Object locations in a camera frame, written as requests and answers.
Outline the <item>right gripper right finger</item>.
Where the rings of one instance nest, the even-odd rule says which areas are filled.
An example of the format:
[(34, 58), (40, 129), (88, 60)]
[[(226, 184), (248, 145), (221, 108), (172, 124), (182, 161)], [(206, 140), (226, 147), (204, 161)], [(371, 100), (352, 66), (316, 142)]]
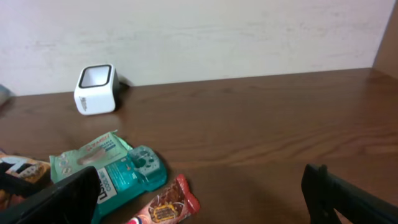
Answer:
[(328, 172), (326, 165), (307, 164), (302, 193), (310, 223), (340, 223), (338, 213), (351, 223), (397, 224), (397, 207)]

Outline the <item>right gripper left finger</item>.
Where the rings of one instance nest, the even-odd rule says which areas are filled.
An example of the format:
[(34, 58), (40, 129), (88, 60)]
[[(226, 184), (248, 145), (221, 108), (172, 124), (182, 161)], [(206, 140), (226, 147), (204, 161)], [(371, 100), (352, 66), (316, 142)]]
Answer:
[(100, 194), (100, 180), (94, 167), (41, 189), (1, 172), (1, 189), (25, 198), (1, 211), (2, 224), (91, 223)]

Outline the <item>yellow snack bag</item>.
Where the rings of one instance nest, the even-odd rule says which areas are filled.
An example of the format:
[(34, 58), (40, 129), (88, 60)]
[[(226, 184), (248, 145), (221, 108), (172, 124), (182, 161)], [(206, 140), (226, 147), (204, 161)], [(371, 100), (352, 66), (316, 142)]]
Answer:
[(52, 185), (50, 164), (1, 151), (1, 210)]

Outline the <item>light teal wipes packet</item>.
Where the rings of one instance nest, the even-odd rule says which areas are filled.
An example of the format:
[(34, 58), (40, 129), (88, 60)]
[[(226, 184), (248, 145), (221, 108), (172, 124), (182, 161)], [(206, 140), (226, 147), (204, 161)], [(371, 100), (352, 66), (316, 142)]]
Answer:
[(93, 166), (96, 169), (127, 156), (133, 148), (116, 131), (105, 133), (79, 149), (65, 151), (59, 156), (49, 156), (50, 178), (53, 183)]

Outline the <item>teal Listerine mouthwash bottle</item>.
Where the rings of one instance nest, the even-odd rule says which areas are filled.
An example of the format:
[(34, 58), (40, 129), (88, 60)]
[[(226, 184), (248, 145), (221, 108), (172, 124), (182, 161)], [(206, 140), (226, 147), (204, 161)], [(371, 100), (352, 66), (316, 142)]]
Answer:
[(92, 224), (144, 192), (152, 192), (166, 183), (167, 170), (151, 148), (139, 146), (128, 154), (97, 170), (100, 193)]

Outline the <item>red Top chocolate bar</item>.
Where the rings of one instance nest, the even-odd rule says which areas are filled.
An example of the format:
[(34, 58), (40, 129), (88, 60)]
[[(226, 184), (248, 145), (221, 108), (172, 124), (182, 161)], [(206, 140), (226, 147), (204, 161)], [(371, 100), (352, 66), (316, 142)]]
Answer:
[(176, 224), (200, 209), (201, 205), (190, 191), (186, 177), (179, 174), (126, 224)]

